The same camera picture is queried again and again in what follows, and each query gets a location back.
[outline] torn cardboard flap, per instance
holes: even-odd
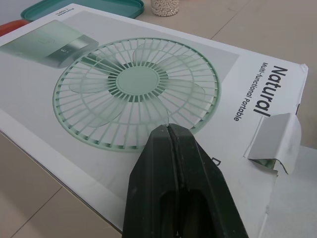
[[[271,169],[279,161],[290,174],[294,171],[300,143],[301,125],[295,114],[271,116],[260,121],[247,158]]]

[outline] orange object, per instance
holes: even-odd
[[[7,24],[1,25],[0,26],[0,36],[3,36],[11,31],[14,31],[15,29],[20,28],[21,26],[24,26],[28,24],[29,22],[27,20],[16,20],[9,22]]]

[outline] fan grille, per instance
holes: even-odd
[[[75,138],[112,151],[141,151],[160,124],[197,132],[218,103],[212,65],[181,43],[140,38],[86,53],[59,78],[53,108]]]

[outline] product box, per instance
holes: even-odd
[[[0,61],[1,132],[119,229],[149,134],[176,123],[261,235],[275,161],[294,169],[305,65],[75,4],[1,37]]]

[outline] fan hub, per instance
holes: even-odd
[[[118,89],[129,95],[152,92],[159,84],[159,75],[151,68],[135,66],[122,71],[116,80]]]

